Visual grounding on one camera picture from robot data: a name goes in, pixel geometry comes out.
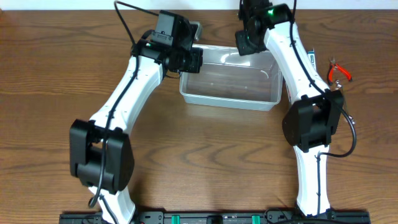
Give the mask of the clear plastic container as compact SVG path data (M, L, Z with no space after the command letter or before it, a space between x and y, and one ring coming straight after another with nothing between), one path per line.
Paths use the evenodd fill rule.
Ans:
M279 104L282 74L268 51L240 56L236 47L195 44L203 50L200 73L183 72L186 103L269 111Z

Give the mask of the blue white cardboard box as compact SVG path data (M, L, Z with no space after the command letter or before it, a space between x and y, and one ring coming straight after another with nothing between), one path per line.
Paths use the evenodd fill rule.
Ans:
M315 49L309 50L307 52L307 55L309 57L309 60L312 64L312 67L317 71L317 61L316 61L316 54L315 54Z

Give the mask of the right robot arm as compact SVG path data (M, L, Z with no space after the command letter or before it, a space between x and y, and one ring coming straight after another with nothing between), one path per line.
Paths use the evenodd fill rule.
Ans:
M235 33L240 55L269 51L288 91L290 108L282 130L297 158L299 189L296 204L305 217L326 213L326 154L336 133L343 95L332 91L314 69L286 4L240 1L243 30Z

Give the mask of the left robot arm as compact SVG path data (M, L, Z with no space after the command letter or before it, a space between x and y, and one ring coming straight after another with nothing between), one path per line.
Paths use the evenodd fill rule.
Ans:
M136 206L128 183L134 170L130 134L150 94L167 72L199 73L203 51L193 46L202 26L169 12L156 14L157 24L132 41L121 81L89 121L70 127L70 172L93 193L89 206L100 205L101 223L132 223Z

